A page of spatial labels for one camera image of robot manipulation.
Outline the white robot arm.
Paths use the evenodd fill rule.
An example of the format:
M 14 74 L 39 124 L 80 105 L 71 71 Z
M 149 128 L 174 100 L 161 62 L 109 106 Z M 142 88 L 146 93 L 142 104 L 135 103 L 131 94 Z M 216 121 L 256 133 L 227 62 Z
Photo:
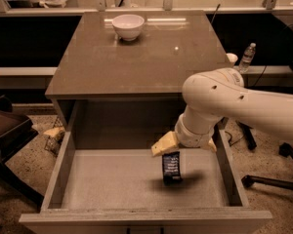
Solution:
M 215 125 L 225 117 L 293 145 L 293 95 L 246 89 L 242 76 L 233 68 L 189 76 L 182 95 L 186 109 L 175 129 L 152 146 L 154 156 L 172 153 L 180 145 L 206 145 Z

